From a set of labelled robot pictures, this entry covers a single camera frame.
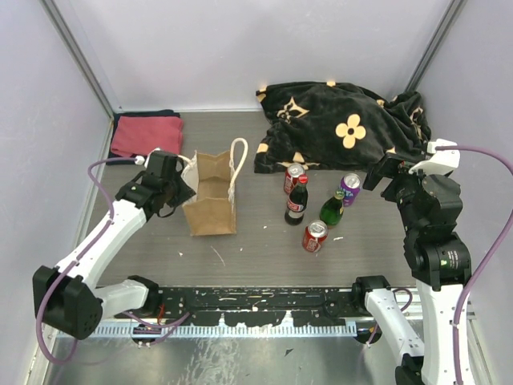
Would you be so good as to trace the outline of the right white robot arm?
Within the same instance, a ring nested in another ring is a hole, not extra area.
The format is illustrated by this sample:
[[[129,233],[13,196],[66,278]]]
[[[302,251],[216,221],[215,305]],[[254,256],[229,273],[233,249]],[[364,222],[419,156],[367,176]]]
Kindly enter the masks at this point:
[[[418,163],[387,153],[374,165],[362,188],[374,190],[390,179],[381,196],[397,205],[405,231],[404,256],[422,307],[418,336],[383,276],[358,277],[351,304],[371,315],[396,360],[397,384],[473,384],[467,342],[467,299],[471,256],[455,232],[463,210],[461,188],[450,178],[459,166],[455,149],[431,151]]]

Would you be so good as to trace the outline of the glass cola bottle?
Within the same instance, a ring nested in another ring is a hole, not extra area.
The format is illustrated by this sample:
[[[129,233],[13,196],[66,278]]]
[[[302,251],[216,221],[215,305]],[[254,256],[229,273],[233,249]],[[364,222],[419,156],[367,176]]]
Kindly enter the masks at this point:
[[[299,225],[304,219],[309,197],[307,184],[308,176],[301,174],[289,194],[284,215],[285,222],[289,225]]]

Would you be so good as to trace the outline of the green glass bottle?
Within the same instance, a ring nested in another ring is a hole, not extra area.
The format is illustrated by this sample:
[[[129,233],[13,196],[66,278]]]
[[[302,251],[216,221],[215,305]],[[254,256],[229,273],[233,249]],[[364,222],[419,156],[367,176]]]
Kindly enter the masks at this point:
[[[321,207],[319,219],[329,228],[333,228],[341,221],[344,213],[343,199],[344,191],[340,188]]]

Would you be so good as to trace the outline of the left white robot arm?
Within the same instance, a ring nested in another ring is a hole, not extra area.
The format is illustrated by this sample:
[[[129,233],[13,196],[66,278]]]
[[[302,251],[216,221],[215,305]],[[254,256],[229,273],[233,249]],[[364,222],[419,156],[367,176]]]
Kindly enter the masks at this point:
[[[136,162],[143,170],[108,201],[107,214],[82,243],[55,267],[42,266],[34,273],[38,323],[84,340],[105,318],[129,310],[150,318],[160,310],[160,288],[149,279],[130,276],[116,285],[98,286],[104,270],[132,235],[165,206],[176,209],[195,196],[182,177],[184,157],[157,148]]]

